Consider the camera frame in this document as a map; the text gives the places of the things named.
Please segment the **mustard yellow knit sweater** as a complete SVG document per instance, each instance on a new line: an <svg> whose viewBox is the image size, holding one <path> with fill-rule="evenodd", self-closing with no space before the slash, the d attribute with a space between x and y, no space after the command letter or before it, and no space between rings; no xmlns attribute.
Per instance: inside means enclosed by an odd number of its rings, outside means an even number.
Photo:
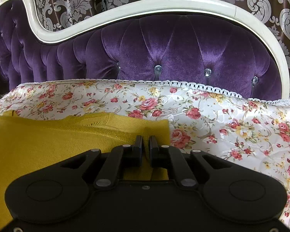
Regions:
<svg viewBox="0 0 290 232"><path fill-rule="evenodd" d="M159 145L169 145L169 122L113 113L32 120L5 112L0 116L0 229L11 220L4 193L13 180L91 149L110 152L134 143L138 135L144 141L155 136Z"/></svg>

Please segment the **floral quilted bedspread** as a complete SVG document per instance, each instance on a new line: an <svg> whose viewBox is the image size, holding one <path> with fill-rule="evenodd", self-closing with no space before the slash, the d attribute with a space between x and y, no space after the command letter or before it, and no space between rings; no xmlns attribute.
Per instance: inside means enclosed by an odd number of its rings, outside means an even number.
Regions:
<svg viewBox="0 0 290 232"><path fill-rule="evenodd" d="M36 120L89 113L167 119L182 151L204 150L280 180L288 193L281 219L290 228L290 100L245 100L198 84L66 80L18 86L0 99L0 115L8 111Z"/></svg>

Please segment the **purple tufted white-framed headboard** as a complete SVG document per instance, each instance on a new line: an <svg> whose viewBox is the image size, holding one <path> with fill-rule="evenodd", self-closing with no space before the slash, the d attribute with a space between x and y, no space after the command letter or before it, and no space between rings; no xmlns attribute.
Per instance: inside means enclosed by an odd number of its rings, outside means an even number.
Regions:
<svg viewBox="0 0 290 232"><path fill-rule="evenodd" d="M290 95L276 37L226 2L143 0L51 32L34 0L0 0L0 93L75 78L200 83L269 101Z"/></svg>

